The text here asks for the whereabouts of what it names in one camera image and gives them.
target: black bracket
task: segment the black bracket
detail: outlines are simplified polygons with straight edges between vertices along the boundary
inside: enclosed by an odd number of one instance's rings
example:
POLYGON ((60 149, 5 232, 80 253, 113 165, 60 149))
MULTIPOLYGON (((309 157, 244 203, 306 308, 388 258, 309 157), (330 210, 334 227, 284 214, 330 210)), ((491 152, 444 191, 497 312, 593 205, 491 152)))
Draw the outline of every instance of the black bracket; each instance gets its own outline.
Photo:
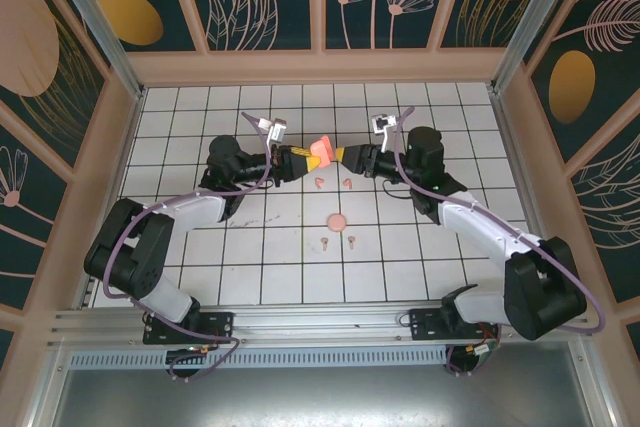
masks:
MULTIPOLYGON (((477 324, 461 322, 451 330, 442 319, 441 308, 412 309, 409 311, 409 324, 413 340, 479 340, 484 331, 477 324)), ((495 326, 487 324, 487 329, 498 335, 495 326)))
MULTIPOLYGON (((197 325, 189 330, 204 335, 231 337, 233 335, 233 313, 200 312, 197 325)), ((219 343, 228 344, 230 342, 229 340, 219 343)), ((212 344, 213 342, 182 334, 155 317, 147 315, 144 317, 142 343, 145 345, 202 345, 212 344)))

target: small pink object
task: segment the small pink object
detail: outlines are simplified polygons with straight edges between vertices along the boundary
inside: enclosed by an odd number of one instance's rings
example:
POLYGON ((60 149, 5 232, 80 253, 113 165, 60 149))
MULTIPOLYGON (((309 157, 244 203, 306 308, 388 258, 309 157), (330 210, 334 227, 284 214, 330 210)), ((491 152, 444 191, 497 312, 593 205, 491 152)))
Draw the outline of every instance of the small pink object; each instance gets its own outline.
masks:
POLYGON ((311 144, 311 155, 317 155, 320 157, 320 165, 318 168, 324 169, 335 158, 333 155, 333 149, 331 148, 331 141, 329 137, 323 135, 320 140, 316 140, 311 144))
POLYGON ((331 214, 327 220, 331 232, 342 232, 347 227, 347 219, 342 214, 331 214))

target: yellow object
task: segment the yellow object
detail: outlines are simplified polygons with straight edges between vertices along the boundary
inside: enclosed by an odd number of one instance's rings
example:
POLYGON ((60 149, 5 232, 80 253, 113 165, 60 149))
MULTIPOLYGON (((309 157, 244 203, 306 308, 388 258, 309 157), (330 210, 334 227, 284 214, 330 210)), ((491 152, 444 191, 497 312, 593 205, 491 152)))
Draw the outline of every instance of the yellow object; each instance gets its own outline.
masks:
POLYGON ((311 172, 313 169, 317 168, 320 165, 322 159, 317 155, 309 155, 307 156, 307 172, 311 172))
POLYGON ((563 124, 582 115, 596 85, 596 69, 588 55, 570 50, 558 59, 549 81, 551 113, 563 124))
POLYGON ((0 32, 0 85, 25 97, 42 94, 60 57, 56 19, 45 0, 0 0, 0 32))
POLYGON ((309 157, 311 155, 310 150, 303 149, 301 147, 291 147, 291 153, 296 155, 302 155, 303 157, 309 157))
POLYGON ((98 0, 111 28, 120 40, 150 45, 162 37, 162 19, 147 0, 98 0))

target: metal frame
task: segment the metal frame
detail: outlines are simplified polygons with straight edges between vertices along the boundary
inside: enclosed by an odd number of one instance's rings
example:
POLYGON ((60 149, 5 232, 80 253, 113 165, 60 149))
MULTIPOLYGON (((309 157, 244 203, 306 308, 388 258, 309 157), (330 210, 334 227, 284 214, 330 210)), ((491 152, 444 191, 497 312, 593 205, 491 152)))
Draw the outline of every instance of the metal frame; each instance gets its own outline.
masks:
POLYGON ((507 152, 507 160, 509 161, 509 166, 511 167, 511 172, 513 173, 516 183, 516 190, 524 205, 524 214, 531 233, 537 234, 540 237, 548 237, 549 233, 542 222, 542 215, 540 214, 540 207, 535 198, 533 184, 527 171, 523 168, 524 156, 522 155, 522 149, 520 149, 518 142, 513 137, 513 125, 502 103, 502 97, 491 90, 489 92, 489 98, 498 122, 504 148, 507 152))
MULTIPOLYGON (((523 199, 525 213, 532 227, 537 233, 544 233, 540 222, 539 211, 535 204, 530 183, 526 172, 521 167, 521 155, 517 142, 511 136, 509 119, 502 108, 499 95, 490 93, 494 111, 500 125, 507 157, 513 168, 518 191, 523 199)), ((127 140, 123 152, 130 145, 133 132, 140 113, 139 104, 137 115, 132 116, 127 140)), ((128 156, 123 153, 120 164, 114 175, 113 190, 110 201, 117 190, 117 179, 122 175, 123 166, 128 156)), ((225 310, 235 313, 234 335, 241 339, 241 349, 251 349, 255 352, 265 350, 278 352, 282 349, 326 349, 326 348, 389 348, 412 349, 416 346, 442 346, 441 341, 415 342, 411 340, 408 327, 402 327, 400 317, 412 308, 439 307, 440 302, 384 302, 361 304, 327 304, 327 305, 295 305, 295 306, 225 306, 225 310)), ((576 319, 576 324, 584 324, 584 318, 576 319)), ((40 385, 40 395, 34 398, 31 405, 29 419, 25 423, 29 427, 44 427, 52 425, 55 412, 62 395, 73 354, 78 351, 96 352, 109 351, 130 352, 135 354, 163 352, 162 346, 150 347, 142 344, 141 313, 135 308, 103 308, 84 309, 76 311, 61 311, 57 314, 54 327, 49 337, 49 355, 43 366, 40 385)), ((459 340, 455 343, 467 344, 472 339, 459 340)), ((503 329, 502 342, 526 343, 512 328, 503 329)), ((554 331, 545 335, 538 342, 568 342, 570 345, 581 345, 583 342, 577 334, 554 331)), ((597 359, 589 362, 595 365, 597 359)), ((585 365, 576 365, 576 370, 585 365)), ((585 393, 585 400, 589 405, 592 419, 606 419, 613 403, 600 399, 611 399, 602 393, 608 389, 602 377, 582 374, 578 376, 581 388, 585 393)), ((594 423, 618 427, 617 423, 594 423)))
MULTIPOLYGON (((127 119, 126 125, 127 133, 122 138, 119 154, 118 154, 118 164, 115 170, 111 173, 111 178, 109 179, 109 184, 107 187, 108 195, 105 197, 104 202, 102 203, 102 207, 100 209, 99 217, 104 219, 107 216, 109 208, 114 204, 117 197, 118 186, 122 183, 122 178, 124 177, 124 172, 127 166, 127 159, 129 158, 128 153, 131 151, 131 147, 133 145, 136 127, 140 120, 140 116, 142 115, 142 108, 144 107, 145 100, 147 98, 147 89, 144 89, 140 96, 135 99, 135 104, 132 109, 130 109, 129 116, 127 119)), ((98 235, 98 232, 101 228, 101 225, 96 225, 94 231, 94 237, 98 235)), ((71 304, 75 309, 81 309, 86 293, 87 286, 89 285, 90 277, 83 271, 80 277, 80 281, 78 282, 78 287, 76 289, 76 293, 73 297, 73 303, 71 304)))
POLYGON ((569 350, 593 425, 621 427, 620 412, 593 339, 580 338, 571 341, 569 350))
POLYGON ((127 58, 120 41, 98 5, 97 0, 72 0, 82 18, 89 26, 95 39, 102 47, 114 70, 118 73, 126 89, 133 98, 138 98, 142 90, 142 83, 138 79, 133 66, 127 58))
POLYGON ((542 28, 557 0, 531 0, 516 27, 507 50, 496 69, 493 79, 494 92, 500 94, 511 81, 520 62, 542 28))

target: purple cable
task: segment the purple cable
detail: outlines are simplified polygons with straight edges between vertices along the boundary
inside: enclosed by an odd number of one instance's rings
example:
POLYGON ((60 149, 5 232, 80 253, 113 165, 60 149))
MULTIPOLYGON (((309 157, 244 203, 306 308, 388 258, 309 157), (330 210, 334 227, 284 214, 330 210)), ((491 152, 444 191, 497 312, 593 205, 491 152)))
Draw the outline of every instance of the purple cable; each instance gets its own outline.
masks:
POLYGON ((393 153, 393 156, 396 163, 396 169, 398 170, 400 177, 402 177, 402 180, 404 180, 405 183, 409 187, 411 187, 413 190, 420 192, 421 194, 426 195, 428 197, 432 197, 436 200, 439 200, 440 202, 451 202, 453 204, 459 205, 466 209, 475 209, 476 211, 480 212, 481 215, 484 215, 493 223, 495 223, 499 227, 506 230, 509 234, 518 238, 519 242, 522 242, 524 245, 529 247, 536 254, 538 254, 540 257, 542 257, 544 260, 546 260, 551 265, 553 265, 556 269, 558 269, 563 275, 565 275, 573 283, 573 285, 575 285, 580 290, 580 292, 582 292, 584 296, 587 299, 589 299, 589 302, 591 302, 591 304, 595 308, 598 314, 598 325, 596 325, 595 327, 573 327, 571 325, 561 325, 560 327, 558 327, 559 329, 562 329, 568 332, 577 332, 585 335, 595 334, 597 332, 602 331, 605 325, 605 315, 604 315, 604 311, 602 310, 602 307, 600 306, 600 304, 598 303, 594 295, 589 291, 589 289, 587 289, 585 285, 582 282, 580 282, 580 279, 578 279, 575 275, 573 275, 564 265, 562 265, 560 262, 554 259, 551 255, 547 254, 544 250, 542 250, 540 247, 538 247, 536 244, 531 242, 526 237, 521 237, 520 236, 521 232, 518 232, 517 230, 515 230, 513 227, 511 227, 501 218, 499 218, 492 212, 488 211, 481 205, 472 205, 471 203, 465 202, 464 200, 456 199, 453 197, 446 197, 444 195, 436 194, 434 192, 429 192, 428 190, 425 190, 422 187, 416 185, 411 181, 411 179, 409 179, 409 177, 407 176, 407 173, 404 171, 404 168, 402 167, 402 164, 400 162, 400 147, 401 147, 400 139, 402 138, 402 135, 398 135, 398 132, 402 132, 402 125, 404 124, 404 121, 409 115, 411 115, 411 113, 414 110, 415 110, 415 107, 409 107, 398 119, 398 125, 396 127, 396 135, 395 135, 395 143, 394 143, 395 152, 393 153))
MULTIPOLYGON (((191 337, 196 337, 198 339, 210 340, 210 341, 213 341, 213 342, 228 342, 228 341, 235 342, 235 345, 233 347, 231 347, 231 349, 229 349, 229 351, 227 351, 211 367, 208 367, 205 370, 200 370, 198 373, 192 375, 190 377, 191 380, 197 380, 197 379, 202 378, 202 377, 210 374, 211 372, 213 372, 213 370, 216 367, 218 367, 218 365, 223 363, 238 348, 238 346, 240 345, 240 339, 237 339, 235 337, 222 337, 222 336, 217 336, 217 335, 200 334, 198 332, 192 332, 192 331, 187 330, 187 329, 185 329, 183 327, 180 327, 179 325, 174 324, 173 322, 171 322, 169 319, 167 319, 167 318, 163 317, 162 315, 154 312, 153 310, 148 308, 146 305, 141 304, 136 299, 131 298, 131 296, 129 296, 127 294, 113 294, 109 290, 109 278, 111 277, 111 271, 113 270, 113 265, 115 263, 116 257, 118 255, 118 253, 120 252, 120 249, 122 249, 124 241, 129 236, 129 233, 131 233, 131 231, 134 229, 134 227, 136 225, 138 225, 138 223, 144 217, 146 217, 147 215, 152 213, 154 210, 159 209, 161 207, 167 207, 167 206, 173 205, 175 203, 182 202, 183 200, 188 200, 188 199, 195 198, 195 197, 204 197, 204 198, 207 198, 207 197, 234 197, 234 196, 238 196, 238 195, 246 195, 246 194, 249 194, 249 193, 253 192, 254 190, 259 188, 264 183, 264 181, 267 179, 267 176, 269 175, 269 171, 271 170, 271 152, 270 152, 270 149, 269 149, 269 144, 267 143, 267 139, 265 138, 264 134, 260 130, 260 127, 258 127, 258 119, 246 114, 245 112, 242 112, 242 115, 244 116, 244 118, 246 118, 251 123, 253 128, 256 129, 256 132, 258 132, 258 135, 260 136, 260 140, 262 141, 262 143, 265 146, 265 152, 267 154, 266 155, 266 168, 265 168, 264 173, 262 174, 262 177, 260 178, 260 180, 258 180, 258 182, 256 182, 255 185, 249 187, 248 189, 244 189, 244 190, 240 190, 240 191, 236 191, 236 192, 213 192, 213 191, 191 192, 189 194, 179 195, 178 197, 174 197, 174 198, 169 199, 169 200, 167 200, 165 202, 160 202, 158 204, 152 205, 151 207, 143 210, 142 212, 140 212, 138 215, 136 215, 131 220, 129 225, 127 225, 127 227, 122 232, 122 235, 120 235, 120 237, 118 238, 118 241, 116 242, 116 245, 113 247, 113 251, 111 252, 111 255, 109 256, 109 260, 107 261, 107 266, 105 268, 104 275, 102 277, 102 291, 104 292, 104 295, 109 299, 128 298, 133 305, 139 307, 140 309, 145 311, 147 314, 156 317, 157 319, 159 319, 161 322, 163 322, 167 326, 171 327, 172 329, 174 329, 174 330, 176 330, 176 331, 178 331, 178 332, 180 332, 182 334, 189 335, 191 337)), ((174 359, 173 362, 171 362, 171 365, 169 366, 169 373, 173 376, 174 379, 176 379, 177 376, 175 375, 173 368, 178 362, 180 362, 182 360, 186 360, 188 358, 201 357, 202 355, 203 354, 187 354, 187 355, 183 355, 183 356, 177 357, 176 359, 174 359)), ((189 378, 183 379, 183 380, 184 380, 184 382, 188 382, 189 378)))

